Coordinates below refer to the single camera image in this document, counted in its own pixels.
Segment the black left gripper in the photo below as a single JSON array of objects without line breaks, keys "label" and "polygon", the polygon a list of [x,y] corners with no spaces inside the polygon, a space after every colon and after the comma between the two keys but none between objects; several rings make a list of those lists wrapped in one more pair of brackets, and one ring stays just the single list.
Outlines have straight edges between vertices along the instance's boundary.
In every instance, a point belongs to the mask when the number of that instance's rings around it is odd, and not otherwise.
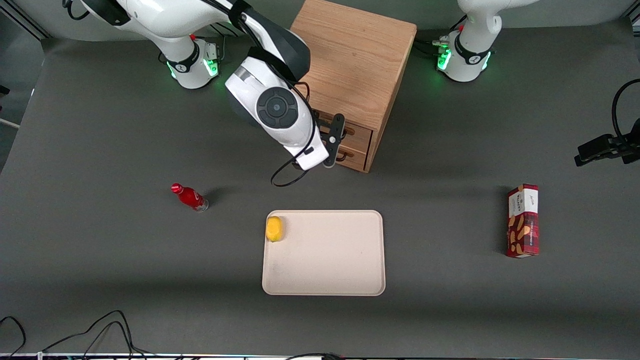
[{"label": "black left gripper", "polygon": [[602,134],[578,146],[578,155],[574,157],[574,163],[577,167],[582,167],[594,161],[613,158],[622,158],[625,165],[638,161],[640,159],[640,118],[634,122],[631,131],[621,138],[624,152],[619,150],[618,137]]}]

